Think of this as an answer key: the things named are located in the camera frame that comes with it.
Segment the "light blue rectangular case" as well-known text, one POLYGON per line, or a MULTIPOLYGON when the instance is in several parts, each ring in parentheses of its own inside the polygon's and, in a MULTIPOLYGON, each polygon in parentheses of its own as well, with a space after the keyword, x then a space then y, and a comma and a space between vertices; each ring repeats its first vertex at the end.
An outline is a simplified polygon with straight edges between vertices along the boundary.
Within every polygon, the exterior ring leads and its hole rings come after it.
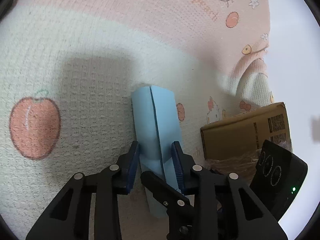
POLYGON ((141 171, 152 171, 178 190, 171 145, 182 143, 175 95, 158 87, 140 87, 131 94, 141 171))

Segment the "brown cardboard box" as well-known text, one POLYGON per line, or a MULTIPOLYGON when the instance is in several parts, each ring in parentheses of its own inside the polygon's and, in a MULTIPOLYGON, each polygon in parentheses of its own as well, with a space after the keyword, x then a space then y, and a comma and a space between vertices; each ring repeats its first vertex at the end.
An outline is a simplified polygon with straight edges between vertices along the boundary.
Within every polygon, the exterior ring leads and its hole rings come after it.
POLYGON ((251 183, 265 140, 292 151, 289 121, 283 102, 227 117, 203 126, 201 139, 207 168, 237 173, 251 183))

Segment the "pink Hello Kitty mat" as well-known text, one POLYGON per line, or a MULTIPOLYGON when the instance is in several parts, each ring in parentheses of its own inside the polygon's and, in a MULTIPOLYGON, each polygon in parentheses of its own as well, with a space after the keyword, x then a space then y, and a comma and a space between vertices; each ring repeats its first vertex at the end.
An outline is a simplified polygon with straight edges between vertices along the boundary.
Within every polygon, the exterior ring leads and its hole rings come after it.
POLYGON ((1 215, 25 239, 76 172, 135 138, 131 94, 174 92, 183 149, 273 101, 268 0, 14 0, 1 20, 1 215))

